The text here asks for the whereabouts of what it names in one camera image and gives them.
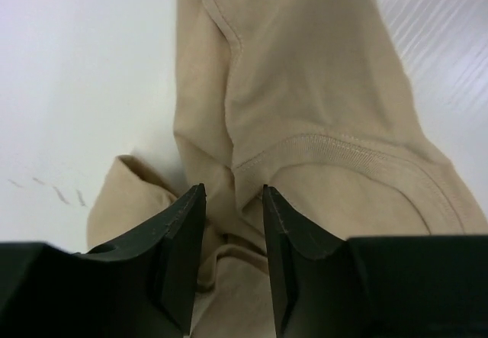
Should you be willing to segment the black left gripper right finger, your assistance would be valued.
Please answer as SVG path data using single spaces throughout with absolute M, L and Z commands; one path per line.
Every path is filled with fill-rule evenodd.
M 341 240 L 263 192 L 279 337 L 485 337 L 487 238 Z

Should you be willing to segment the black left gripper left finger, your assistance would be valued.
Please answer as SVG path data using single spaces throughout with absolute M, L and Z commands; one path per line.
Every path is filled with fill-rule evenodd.
M 189 333 L 206 195 L 175 203 L 87 253 L 1 245 L 3 337 L 183 337 Z

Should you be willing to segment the beige t shirt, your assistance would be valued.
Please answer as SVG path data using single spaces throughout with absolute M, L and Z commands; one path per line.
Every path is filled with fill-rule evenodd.
M 178 0 L 174 133 L 204 184 L 192 337 L 273 337 L 262 189 L 337 237 L 486 233 L 377 0 Z

